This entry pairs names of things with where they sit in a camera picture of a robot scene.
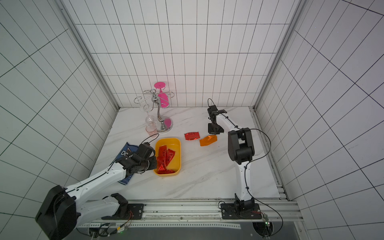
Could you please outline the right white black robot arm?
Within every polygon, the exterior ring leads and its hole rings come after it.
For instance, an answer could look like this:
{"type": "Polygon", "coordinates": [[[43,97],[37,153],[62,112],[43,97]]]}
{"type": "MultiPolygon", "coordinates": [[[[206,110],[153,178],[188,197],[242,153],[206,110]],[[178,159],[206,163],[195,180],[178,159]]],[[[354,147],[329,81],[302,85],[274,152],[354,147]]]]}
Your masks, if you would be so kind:
{"type": "Polygon", "coordinates": [[[255,146],[252,131],[263,134],[268,141],[271,139],[260,129],[239,127],[226,115],[226,110],[219,110],[216,105],[208,106],[208,114],[211,121],[208,123],[209,134],[213,136],[223,133],[228,134],[228,155],[237,167],[236,179],[238,189],[235,192],[234,202],[225,203],[219,201],[218,203],[218,207],[222,211],[222,218],[227,220],[262,220],[264,224],[269,226],[271,223],[268,215],[261,212],[259,207],[259,204],[262,204],[282,219],[283,217],[273,207],[257,200],[251,193],[249,186],[251,181],[251,163],[262,160],[271,152],[268,150],[263,156],[254,158],[255,146]]]}

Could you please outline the chrome wine glass rack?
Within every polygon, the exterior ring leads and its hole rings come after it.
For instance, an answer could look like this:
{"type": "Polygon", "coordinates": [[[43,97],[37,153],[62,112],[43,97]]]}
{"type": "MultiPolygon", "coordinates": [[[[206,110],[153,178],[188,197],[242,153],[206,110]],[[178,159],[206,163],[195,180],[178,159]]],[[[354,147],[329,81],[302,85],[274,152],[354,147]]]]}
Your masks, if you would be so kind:
{"type": "MultiPolygon", "coordinates": [[[[170,99],[173,98],[175,96],[175,94],[173,92],[170,92],[170,91],[167,91],[165,93],[168,95],[169,103],[170,103],[170,99]]],[[[173,127],[173,121],[171,120],[170,117],[166,117],[161,113],[161,110],[163,108],[161,107],[160,98],[158,97],[159,90],[156,90],[156,89],[145,90],[145,91],[143,91],[142,94],[143,94],[143,96],[139,96],[139,97],[136,97],[134,99],[134,103],[137,105],[149,104],[150,106],[154,106],[153,111],[157,110],[157,112],[156,112],[156,126],[157,126],[158,133],[165,134],[165,133],[169,132],[173,127]]]]}

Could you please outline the yellow plastic storage box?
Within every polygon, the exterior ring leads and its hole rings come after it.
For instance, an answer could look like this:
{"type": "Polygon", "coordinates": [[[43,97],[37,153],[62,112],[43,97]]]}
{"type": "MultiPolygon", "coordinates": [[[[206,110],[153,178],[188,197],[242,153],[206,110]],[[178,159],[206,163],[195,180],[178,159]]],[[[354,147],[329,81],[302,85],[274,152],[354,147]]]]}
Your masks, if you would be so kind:
{"type": "Polygon", "coordinates": [[[160,177],[176,176],[182,167],[181,142],[177,138],[164,138],[156,143],[156,168],[154,173],[160,177]]]}

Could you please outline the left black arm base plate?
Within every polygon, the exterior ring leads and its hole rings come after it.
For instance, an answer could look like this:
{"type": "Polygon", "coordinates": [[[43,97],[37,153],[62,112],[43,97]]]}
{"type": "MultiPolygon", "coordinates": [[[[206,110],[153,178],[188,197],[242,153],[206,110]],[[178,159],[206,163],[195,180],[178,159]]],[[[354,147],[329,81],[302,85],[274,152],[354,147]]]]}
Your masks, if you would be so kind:
{"type": "Polygon", "coordinates": [[[102,217],[102,220],[141,220],[144,206],[144,204],[126,204],[119,207],[114,215],[102,217]]]}

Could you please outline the aluminium mounting rail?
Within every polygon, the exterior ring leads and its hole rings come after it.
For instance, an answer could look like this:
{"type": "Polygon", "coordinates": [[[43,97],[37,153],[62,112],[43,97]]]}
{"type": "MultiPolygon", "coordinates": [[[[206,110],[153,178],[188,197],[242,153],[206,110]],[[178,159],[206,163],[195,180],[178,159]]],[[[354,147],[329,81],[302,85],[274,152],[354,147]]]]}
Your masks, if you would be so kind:
{"type": "Polygon", "coordinates": [[[121,232],[128,228],[208,227],[240,229],[241,223],[280,223],[304,220],[296,202],[265,199],[254,210],[237,214],[231,200],[148,200],[133,201],[133,209],[123,220],[96,219],[79,226],[80,229],[109,229],[121,232]]]}

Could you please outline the clear hanging wine glass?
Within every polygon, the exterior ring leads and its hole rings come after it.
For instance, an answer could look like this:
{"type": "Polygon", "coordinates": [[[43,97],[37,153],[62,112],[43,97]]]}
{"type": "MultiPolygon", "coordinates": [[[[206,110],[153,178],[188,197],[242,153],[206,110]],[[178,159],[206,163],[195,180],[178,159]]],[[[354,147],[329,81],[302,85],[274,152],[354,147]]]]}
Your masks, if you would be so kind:
{"type": "Polygon", "coordinates": [[[143,111],[147,113],[147,117],[145,119],[145,122],[146,122],[148,127],[149,126],[152,127],[152,126],[156,125],[156,117],[151,114],[153,109],[154,109],[154,106],[150,106],[149,104],[145,104],[143,106],[143,111]]]}

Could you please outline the blue Doritos chip bag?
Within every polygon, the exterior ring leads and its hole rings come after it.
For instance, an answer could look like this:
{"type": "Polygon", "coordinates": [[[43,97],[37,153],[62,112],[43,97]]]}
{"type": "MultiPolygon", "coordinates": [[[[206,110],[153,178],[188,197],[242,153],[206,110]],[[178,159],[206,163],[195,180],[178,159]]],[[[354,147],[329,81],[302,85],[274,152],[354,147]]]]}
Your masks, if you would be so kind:
{"type": "Polygon", "coordinates": [[[126,170],[126,177],[119,181],[122,185],[127,185],[133,174],[142,170],[140,163],[142,158],[137,153],[138,149],[139,147],[136,145],[125,143],[124,147],[116,157],[116,162],[122,164],[123,168],[126,170]]]}

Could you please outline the small pink glass cup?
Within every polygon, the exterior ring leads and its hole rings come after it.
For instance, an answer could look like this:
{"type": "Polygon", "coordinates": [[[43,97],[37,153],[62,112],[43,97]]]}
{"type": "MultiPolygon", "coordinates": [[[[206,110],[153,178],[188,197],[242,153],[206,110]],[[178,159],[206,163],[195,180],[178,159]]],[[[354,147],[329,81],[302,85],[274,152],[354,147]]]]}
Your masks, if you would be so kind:
{"type": "Polygon", "coordinates": [[[158,133],[157,126],[156,125],[147,125],[146,126],[146,132],[149,136],[155,135],[158,133]]]}

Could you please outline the orange tea bag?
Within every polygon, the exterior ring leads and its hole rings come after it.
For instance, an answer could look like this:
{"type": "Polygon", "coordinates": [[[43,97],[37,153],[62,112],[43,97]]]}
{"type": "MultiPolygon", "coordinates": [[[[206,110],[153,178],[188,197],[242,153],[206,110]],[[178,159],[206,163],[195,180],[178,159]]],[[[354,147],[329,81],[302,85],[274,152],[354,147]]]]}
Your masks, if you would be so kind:
{"type": "Polygon", "coordinates": [[[205,146],[211,145],[215,143],[217,140],[218,140],[218,137],[216,135],[206,136],[203,139],[200,139],[200,146],[205,147],[205,146]]]}

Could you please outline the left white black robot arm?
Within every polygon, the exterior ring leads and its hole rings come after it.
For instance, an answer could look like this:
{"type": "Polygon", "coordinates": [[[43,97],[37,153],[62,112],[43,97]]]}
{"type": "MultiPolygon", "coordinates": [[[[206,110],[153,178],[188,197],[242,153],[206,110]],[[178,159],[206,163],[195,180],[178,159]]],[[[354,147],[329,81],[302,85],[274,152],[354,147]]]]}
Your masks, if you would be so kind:
{"type": "Polygon", "coordinates": [[[35,221],[50,240],[62,240],[75,228],[100,218],[132,217],[129,202],[115,193],[98,201],[90,199],[133,174],[157,167],[156,151],[141,143],[135,152],[122,154],[104,170],[68,187],[57,185],[45,197],[35,221]]]}

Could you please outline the pink hanging wine glass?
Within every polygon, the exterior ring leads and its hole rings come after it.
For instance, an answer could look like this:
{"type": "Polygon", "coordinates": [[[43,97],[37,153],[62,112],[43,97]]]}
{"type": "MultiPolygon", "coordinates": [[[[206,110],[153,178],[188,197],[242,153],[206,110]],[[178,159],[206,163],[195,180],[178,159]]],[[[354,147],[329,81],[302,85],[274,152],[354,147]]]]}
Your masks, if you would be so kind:
{"type": "Polygon", "coordinates": [[[154,87],[156,90],[159,90],[158,97],[160,98],[161,107],[163,109],[166,109],[170,105],[169,97],[165,93],[166,84],[164,82],[157,82],[154,84],[154,87]]]}

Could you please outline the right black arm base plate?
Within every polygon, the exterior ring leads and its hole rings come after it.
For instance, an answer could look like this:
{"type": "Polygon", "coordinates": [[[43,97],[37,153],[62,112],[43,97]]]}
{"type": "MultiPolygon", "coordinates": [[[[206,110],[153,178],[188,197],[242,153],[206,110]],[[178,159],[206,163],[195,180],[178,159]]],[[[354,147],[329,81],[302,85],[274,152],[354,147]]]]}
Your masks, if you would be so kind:
{"type": "Polygon", "coordinates": [[[252,209],[236,210],[235,204],[220,202],[218,204],[223,220],[261,220],[263,218],[259,204],[252,209]]]}

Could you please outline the red tea bag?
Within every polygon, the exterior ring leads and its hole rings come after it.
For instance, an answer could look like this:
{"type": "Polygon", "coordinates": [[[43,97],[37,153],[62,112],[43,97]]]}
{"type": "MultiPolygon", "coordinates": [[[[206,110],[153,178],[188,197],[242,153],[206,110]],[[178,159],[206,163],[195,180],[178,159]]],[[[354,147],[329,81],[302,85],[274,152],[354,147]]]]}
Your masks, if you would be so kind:
{"type": "Polygon", "coordinates": [[[185,139],[187,141],[194,141],[200,139],[199,132],[189,132],[185,134],[185,139]]]}
{"type": "Polygon", "coordinates": [[[161,146],[159,148],[158,157],[157,157],[158,167],[163,165],[166,159],[167,159],[167,146],[161,146]]]}
{"type": "Polygon", "coordinates": [[[171,149],[167,149],[167,153],[166,153],[166,158],[165,158],[165,166],[167,167],[170,162],[173,160],[174,156],[175,156],[175,151],[171,150],[171,149]]]}
{"type": "Polygon", "coordinates": [[[164,166],[160,166],[158,169],[157,169],[157,173],[159,175],[170,175],[170,174],[174,174],[175,171],[174,170],[168,170],[166,169],[164,166]]]}

